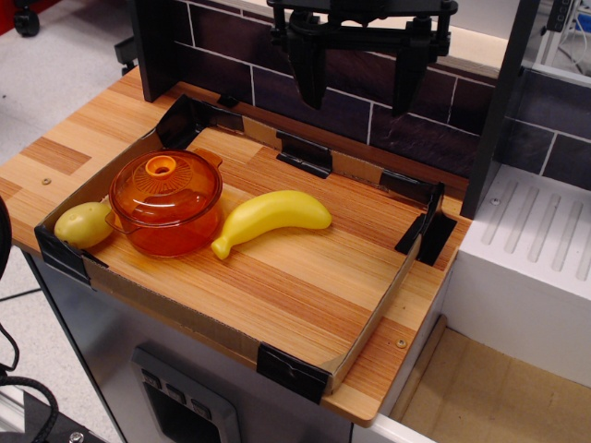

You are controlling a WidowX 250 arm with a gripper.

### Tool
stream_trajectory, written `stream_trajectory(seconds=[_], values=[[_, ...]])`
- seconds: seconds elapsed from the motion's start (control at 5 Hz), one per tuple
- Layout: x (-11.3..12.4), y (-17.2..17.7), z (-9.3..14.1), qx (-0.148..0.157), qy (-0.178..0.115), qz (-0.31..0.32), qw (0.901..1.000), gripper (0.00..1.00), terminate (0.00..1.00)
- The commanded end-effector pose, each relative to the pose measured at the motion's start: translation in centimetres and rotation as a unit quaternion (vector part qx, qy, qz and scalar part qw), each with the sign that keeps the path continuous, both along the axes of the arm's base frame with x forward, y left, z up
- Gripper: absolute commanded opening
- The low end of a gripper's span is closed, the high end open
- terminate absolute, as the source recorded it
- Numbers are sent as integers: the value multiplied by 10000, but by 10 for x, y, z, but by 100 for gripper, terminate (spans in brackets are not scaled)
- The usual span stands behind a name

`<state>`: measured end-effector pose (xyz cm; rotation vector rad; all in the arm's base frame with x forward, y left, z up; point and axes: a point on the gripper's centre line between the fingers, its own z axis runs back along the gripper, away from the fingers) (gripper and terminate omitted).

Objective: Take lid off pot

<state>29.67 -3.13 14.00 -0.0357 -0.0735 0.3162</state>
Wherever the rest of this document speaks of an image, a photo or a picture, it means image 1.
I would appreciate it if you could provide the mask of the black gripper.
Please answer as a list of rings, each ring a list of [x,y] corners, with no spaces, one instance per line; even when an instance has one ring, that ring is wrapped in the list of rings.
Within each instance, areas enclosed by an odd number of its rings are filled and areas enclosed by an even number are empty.
[[[429,60],[449,52],[455,1],[269,1],[271,40],[288,53],[302,101],[319,110],[326,50],[396,54],[392,115],[406,114]]]

